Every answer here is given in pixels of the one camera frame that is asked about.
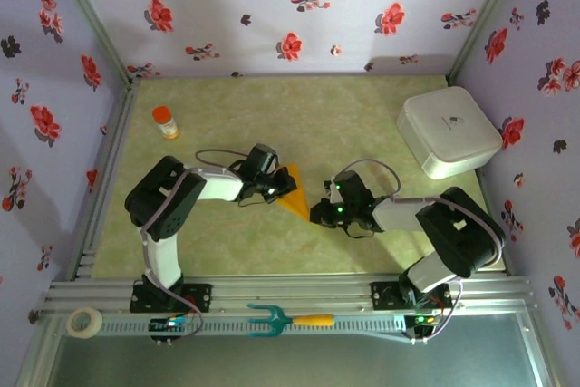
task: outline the roll of tape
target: roll of tape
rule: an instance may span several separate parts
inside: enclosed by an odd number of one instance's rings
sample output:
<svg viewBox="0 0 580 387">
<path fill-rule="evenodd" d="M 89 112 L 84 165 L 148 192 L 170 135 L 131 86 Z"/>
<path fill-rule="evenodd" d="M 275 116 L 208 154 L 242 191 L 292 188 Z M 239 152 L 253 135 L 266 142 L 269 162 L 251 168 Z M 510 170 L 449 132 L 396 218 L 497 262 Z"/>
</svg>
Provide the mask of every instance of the roll of tape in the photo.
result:
<svg viewBox="0 0 580 387">
<path fill-rule="evenodd" d="M 67 333 L 77 339 L 90 339 L 101 330 L 101 327 L 101 312 L 90 307 L 75 310 L 66 323 Z"/>
</svg>

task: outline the orange triangle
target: orange triangle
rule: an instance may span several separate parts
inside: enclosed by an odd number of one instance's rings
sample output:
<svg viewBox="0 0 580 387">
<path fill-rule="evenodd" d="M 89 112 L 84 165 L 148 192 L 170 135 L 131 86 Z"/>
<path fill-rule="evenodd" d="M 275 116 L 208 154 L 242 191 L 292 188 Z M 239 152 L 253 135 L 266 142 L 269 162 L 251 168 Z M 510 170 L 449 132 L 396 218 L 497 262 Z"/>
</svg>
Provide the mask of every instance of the orange triangle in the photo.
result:
<svg viewBox="0 0 580 387">
<path fill-rule="evenodd" d="M 300 173 L 298 172 L 298 165 L 295 163 L 287 165 L 288 174 L 290 174 L 294 182 L 296 183 L 296 189 L 289 194 L 284 195 L 282 198 L 276 201 L 282 207 L 287 208 L 291 212 L 298 215 L 300 218 L 304 218 L 306 221 L 310 222 L 310 208 L 306 202 L 305 190 L 302 187 L 302 180 L 300 179 Z"/>
</svg>

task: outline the white box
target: white box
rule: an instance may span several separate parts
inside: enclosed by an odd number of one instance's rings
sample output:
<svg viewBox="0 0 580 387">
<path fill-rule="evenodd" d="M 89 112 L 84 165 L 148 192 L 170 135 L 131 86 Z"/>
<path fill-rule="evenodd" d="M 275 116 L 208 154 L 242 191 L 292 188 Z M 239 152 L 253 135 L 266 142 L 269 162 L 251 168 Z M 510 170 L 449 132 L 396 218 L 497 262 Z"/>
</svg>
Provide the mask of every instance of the white box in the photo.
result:
<svg viewBox="0 0 580 387">
<path fill-rule="evenodd" d="M 502 144 L 499 132 L 459 86 L 411 97 L 403 104 L 397 127 L 432 179 L 479 168 Z"/>
</svg>

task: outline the orange pill bottle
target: orange pill bottle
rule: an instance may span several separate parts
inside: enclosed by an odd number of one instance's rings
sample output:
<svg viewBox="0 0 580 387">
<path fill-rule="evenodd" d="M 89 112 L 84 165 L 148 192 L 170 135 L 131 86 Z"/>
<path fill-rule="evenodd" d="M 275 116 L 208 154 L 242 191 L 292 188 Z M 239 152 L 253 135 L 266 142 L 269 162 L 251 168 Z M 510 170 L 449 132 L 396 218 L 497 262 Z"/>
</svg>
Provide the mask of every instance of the orange pill bottle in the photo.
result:
<svg viewBox="0 0 580 387">
<path fill-rule="evenodd" d="M 167 106 L 158 106 L 153 110 L 153 120 L 161 129 L 163 136 L 168 140 L 177 138 L 179 135 L 178 125 L 171 116 L 171 112 Z"/>
</svg>

